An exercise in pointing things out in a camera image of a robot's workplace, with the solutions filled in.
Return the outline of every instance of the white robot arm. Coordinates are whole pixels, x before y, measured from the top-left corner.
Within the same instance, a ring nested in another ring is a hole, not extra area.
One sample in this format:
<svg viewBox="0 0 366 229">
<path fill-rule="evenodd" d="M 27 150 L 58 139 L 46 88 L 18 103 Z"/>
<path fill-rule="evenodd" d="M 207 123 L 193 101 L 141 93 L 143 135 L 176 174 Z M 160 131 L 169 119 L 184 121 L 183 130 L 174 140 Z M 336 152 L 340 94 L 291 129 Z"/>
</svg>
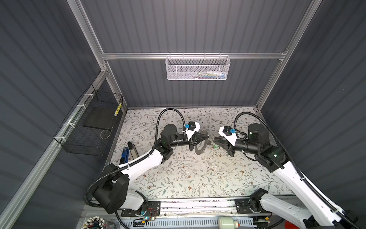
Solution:
<svg viewBox="0 0 366 229">
<path fill-rule="evenodd" d="M 147 208 L 147 199 L 141 193 L 128 188 L 130 181 L 168 160 L 173 154 L 172 147 L 188 145 L 190 151 L 192 151 L 198 143 L 209 138 L 208 135 L 198 132 L 200 129 L 198 122 L 189 122 L 184 127 L 186 130 L 183 133 L 178 133 L 175 125 L 168 124 L 160 133 L 161 138 L 157 139 L 153 150 L 128 163 L 118 166 L 113 164 L 106 166 L 102 177 L 116 170 L 119 172 L 112 173 L 95 184 L 96 188 L 91 193 L 100 206 L 109 214 L 116 212 L 118 209 L 131 209 L 137 211 L 138 215 L 143 214 Z"/>
<path fill-rule="evenodd" d="M 246 153 L 254 154 L 255 160 L 290 187 L 307 209 L 286 203 L 264 189 L 254 192 L 248 203 L 242 202 L 238 205 L 250 206 L 250 209 L 256 213 L 262 210 L 273 212 L 303 229 L 336 225 L 339 228 L 350 228 L 351 225 L 359 229 L 352 222 L 356 219 L 353 213 L 345 212 L 332 202 L 293 164 L 291 156 L 266 124 L 267 128 L 258 123 L 250 124 L 248 134 L 237 131 L 236 122 L 238 117 L 243 114 L 252 115 L 265 124 L 257 115 L 242 112 L 235 118 L 234 129 L 230 126 L 221 127 L 219 129 L 220 137 L 215 137 L 213 142 L 227 150 L 230 156 L 234 156 L 236 151 L 243 152 L 245 155 Z M 270 144 L 270 133 L 281 148 Z"/>
</svg>

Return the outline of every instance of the gray corrugated wall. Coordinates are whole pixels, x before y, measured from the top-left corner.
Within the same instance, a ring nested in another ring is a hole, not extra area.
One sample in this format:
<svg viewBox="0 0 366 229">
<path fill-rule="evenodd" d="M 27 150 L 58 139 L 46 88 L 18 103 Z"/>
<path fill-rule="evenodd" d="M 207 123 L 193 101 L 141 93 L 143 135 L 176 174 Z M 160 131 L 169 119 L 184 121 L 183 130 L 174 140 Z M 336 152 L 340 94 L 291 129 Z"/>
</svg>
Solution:
<svg viewBox="0 0 366 229">
<path fill-rule="evenodd" d="M 104 52 L 282 52 L 309 0 L 82 0 Z M 276 60 L 226 81 L 169 81 L 162 60 L 110 60 L 129 107 L 255 105 Z"/>
<path fill-rule="evenodd" d="M 99 71 L 66 1 L 0 1 L 1 211 Z M 47 226 L 51 214 L 78 217 L 98 166 L 98 158 L 61 152 L 14 228 L 57 228 Z"/>
<path fill-rule="evenodd" d="M 282 52 L 309 0 L 82 0 L 104 52 Z"/>
<path fill-rule="evenodd" d="M 128 107 L 255 105 L 278 60 L 232 60 L 227 80 L 167 80 L 164 60 L 109 60 Z"/>
<path fill-rule="evenodd" d="M 323 1 L 262 109 L 305 175 L 364 218 L 365 12 L 366 1 Z"/>
</svg>

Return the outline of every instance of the wire mesh basket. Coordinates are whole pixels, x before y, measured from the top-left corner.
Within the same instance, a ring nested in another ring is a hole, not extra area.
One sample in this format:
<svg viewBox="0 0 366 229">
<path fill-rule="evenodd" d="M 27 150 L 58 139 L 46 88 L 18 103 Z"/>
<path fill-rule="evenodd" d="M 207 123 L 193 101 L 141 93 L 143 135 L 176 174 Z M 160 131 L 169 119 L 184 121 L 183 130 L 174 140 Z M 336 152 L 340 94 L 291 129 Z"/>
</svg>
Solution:
<svg viewBox="0 0 366 229">
<path fill-rule="evenodd" d="M 108 154 L 123 115 L 120 111 L 122 101 L 120 94 L 94 90 L 84 104 L 76 105 L 78 110 L 74 118 L 65 123 L 66 118 L 59 127 L 60 130 L 66 125 L 66 131 L 62 136 L 55 134 L 54 139 L 69 153 L 98 156 Z M 98 121 L 103 121 L 104 124 L 93 124 Z"/>
<path fill-rule="evenodd" d="M 226 80 L 230 67 L 229 56 L 188 56 L 181 59 L 167 56 L 168 80 Z"/>
</svg>

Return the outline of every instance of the table surface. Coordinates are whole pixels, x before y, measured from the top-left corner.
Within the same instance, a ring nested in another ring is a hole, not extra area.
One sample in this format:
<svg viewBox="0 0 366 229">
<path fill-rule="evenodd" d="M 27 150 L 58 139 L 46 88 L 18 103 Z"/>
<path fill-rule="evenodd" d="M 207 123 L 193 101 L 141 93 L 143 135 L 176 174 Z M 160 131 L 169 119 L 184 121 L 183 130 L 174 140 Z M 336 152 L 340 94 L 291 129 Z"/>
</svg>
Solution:
<svg viewBox="0 0 366 229">
<path fill-rule="evenodd" d="M 119 164 L 122 150 L 129 141 L 135 144 L 139 155 L 151 150 L 156 119 L 161 111 L 162 109 L 128 110 L 111 163 Z M 199 122 L 200 132 L 207 131 L 212 138 L 218 136 L 221 126 L 233 126 L 238 113 L 254 113 L 251 107 L 182 108 L 179 111 L 186 123 Z M 252 116 L 243 115 L 239 118 L 237 127 L 240 131 L 247 132 L 249 124 L 258 122 Z M 170 123 L 176 125 L 178 131 L 182 130 L 180 116 L 174 111 L 167 111 L 161 118 L 159 133 Z M 149 199 L 248 196 L 258 188 L 274 195 L 292 194 L 291 189 L 279 178 L 239 152 L 236 152 L 235 157 L 230 157 L 213 143 L 201 155 L 189 151 L 188 146 L 173 149 L 174 153 L 169 160 L 130 181 L 130 189 L 140 191 Z"/>
</svg>

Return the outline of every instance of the aluminum frame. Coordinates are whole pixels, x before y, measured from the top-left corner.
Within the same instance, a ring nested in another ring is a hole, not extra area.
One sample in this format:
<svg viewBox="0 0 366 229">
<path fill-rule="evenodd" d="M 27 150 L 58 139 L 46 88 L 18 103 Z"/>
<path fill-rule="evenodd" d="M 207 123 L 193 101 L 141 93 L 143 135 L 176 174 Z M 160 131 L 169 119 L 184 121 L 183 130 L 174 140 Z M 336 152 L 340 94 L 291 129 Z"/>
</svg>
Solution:
<svg viewBox="0 0 366 229">
<path fill-rule="evenodd" d="M 275 86 L 277 80 L 280 78 L 281 73 L 283 72 L 285 66 L 287 65 L 290 57 L 294 53 L 294 50 L 295 50 L 297 44 L 299 43 L 302 35 L 304 34 L 307 26 L 309 25 L 311 19 L 313 18 L 315 12 L 319 8 L 321 2 L 322 2 L 322 0 L 311 0 L 308 8 L 306 9 L 304 16 L 302 17 L 302 19 L 300 21 L 299 26 L 297 27 L 293 37 L 290 40 L 290 43 L 287 47 L 286 57 L 277 64 L 275 70 L 273 71 L 266 87 L 264 88 L 264 90 L 257 102 L 257 107 L 259 110 L 262 109 L 264 103 L 266 102 L 266 100 L 267 100 L 269 94 L 271 93 L 273 87 Z"/>
<path fill-rule="evenodd" d="M 121 94 L 123 97 L 123 109 L 127 111 L 128 104 L 126 103 L 124 96 L 122 94 L 121 89 L 118 86 L 117 80 L 113 74 L 111 67 L 108 62 L 102 58 L 103 49 L 98 41 L 97 35 L 94 32 L 94 29 L 89 21 L 89 18 L 85 12 L 85 9 L 80 0 L 67 0 L 99 66 L 100 69 L 107 69 L 109 72 L 109 77 L 107 77 L 107 82 L 113 93 Z"/>
<path fill-rule="evenodd" d="M 85 92 L 78 105 L 84 104 L 89 97 L 89 94 L 94 91 L 94 88 L 98 89 L 102 85 L 107 74 L 108 72 L 105 70 L 100 71 L 92 84 L 93 86 L 90 86 Z M 76 108 L 67 118 L 66 123 L 70 122 L 77 115 L 79 109 L 81 109 L 81 106 L 76 106 Z M 66 125 L 63 125 L 57 133 L 57 136 L 62 136 L 67 128 L 68 127 Z M 42 154 L 41 158 L 33 167 L 32 171 L 28 174 L 27 178 L 12 197 L 6 208 L 1 213 L 0 229 L 10 229 L 14 225 L 15 221 L 23 211 L 24 207 L 27 205 L 29 199 L 32 197 L 34 191 L 38 187 L 39 183 L 47 173 L 61 149 L 62 146 L 55 139 L 53 139 L 46 151 Z"/>
<path fill-rule="evenodd" d="M 306 208 L 296 195 L 276 195 L 277 198 L 286 201 L 297 207 Z M 238 214 L 235 208 L 234 200 L 237 198 L 249 198 L 249 196 L 238 197 L 199 197 L 199 198 L 181 198 L 181 199 L 149 199 L 149 201 L 161 201 L 160 216 L 157 218 L 197 218 L 197 217 L 216 217 L 216 216 L 240 216 L 255 217 L 265 216 L 268 213 L 248 213 Z M 222 203 L 212 207 L 213 203 Z M 80 215 L 79 224 L 76 229 L 81 228 L 85 217 L 88 215 L 98 215 L 116 220 L 114 215 L 108 215 L 102 208 L 94 208 L 86 205 Z"/>
<path fill-rule="evenodd" d="M 170 108 L 168 107 L 129 107 L 129 110 L 141 110 L 141 109 L 165 109 Z M 174 107 L 176 109 L 184 109 L 184 108 L 227 108 L 227 107 L 256 107 L 255 105 L 248 105 L 248 106 L 182 106 L 182 107 Z"/>
<path fill-rule="evenodd" d="M 165 60 L 171 59 L 219 59 L 229 56 L 232 60 L 283 60 L 285 52 L 279 53 L 102 53 L 103 60 Z"/>
</svg>

